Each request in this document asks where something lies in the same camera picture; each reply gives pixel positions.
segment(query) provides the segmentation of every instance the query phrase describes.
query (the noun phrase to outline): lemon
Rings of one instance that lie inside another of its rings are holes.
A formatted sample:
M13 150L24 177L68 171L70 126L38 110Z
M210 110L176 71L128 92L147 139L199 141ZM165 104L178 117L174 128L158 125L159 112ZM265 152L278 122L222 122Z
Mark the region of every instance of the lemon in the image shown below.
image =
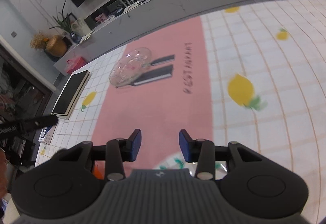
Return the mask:
M236 74L229 82L228 94L238 105L248 106L255 94L255 90L252 83L246 77Z
M82 112L84 112L83 110L87 107L87 105L89 105L94 100L96 93L97 92L91 92L85 97L85 99L84 99L84 101L82 102L82 105L81 105L81 107L82 107L81 111Z
M281 28L280 32L276 35L277 40L287 40L288 37L289 33L284 28Z
M240 9L239 6L237 6L237 7L230 7L230 8L225 9L225 12L226 13L235 13L235 12L239 11L239 9Z

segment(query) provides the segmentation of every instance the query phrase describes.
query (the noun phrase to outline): white box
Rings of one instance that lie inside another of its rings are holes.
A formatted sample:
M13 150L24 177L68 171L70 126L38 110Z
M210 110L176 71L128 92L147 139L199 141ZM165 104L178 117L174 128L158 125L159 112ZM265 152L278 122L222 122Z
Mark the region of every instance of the white box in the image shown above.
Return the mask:
M39 142L50 145L56 125L42 128Z

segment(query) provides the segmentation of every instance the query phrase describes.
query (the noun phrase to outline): screw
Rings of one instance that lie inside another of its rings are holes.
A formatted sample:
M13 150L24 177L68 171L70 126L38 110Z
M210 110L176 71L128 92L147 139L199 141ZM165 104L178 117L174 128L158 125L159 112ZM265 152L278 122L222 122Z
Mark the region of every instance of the screw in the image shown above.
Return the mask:
M204 172L200 172L199 174L197 174L197 178L200 180L210 180L213 178L213 175L210 172L204 171Z
M108 180L110 181L119 181L123 179L123 175L119 172L113 172L108 175Z

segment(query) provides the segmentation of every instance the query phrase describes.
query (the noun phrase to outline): brown gourd vase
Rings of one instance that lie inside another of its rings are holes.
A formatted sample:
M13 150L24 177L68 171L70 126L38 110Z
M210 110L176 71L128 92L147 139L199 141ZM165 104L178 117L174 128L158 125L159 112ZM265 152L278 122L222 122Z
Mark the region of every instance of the brown gourd vase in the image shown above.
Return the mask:
M62 57L67 52L67 45L62 40L62 36L52 36L46 44L46 51L52 56Z

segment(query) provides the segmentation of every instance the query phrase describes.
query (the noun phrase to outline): dried flower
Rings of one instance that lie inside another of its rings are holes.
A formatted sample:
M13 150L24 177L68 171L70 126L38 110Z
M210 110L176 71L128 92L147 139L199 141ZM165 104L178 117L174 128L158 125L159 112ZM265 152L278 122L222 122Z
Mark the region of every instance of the dried flower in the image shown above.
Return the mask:
M48 35L46 35L40 31L33 36L30 46L31 46L31 48L34 48L34 49L45 49L46 43L49 40L50 40L50 38L48 37Z

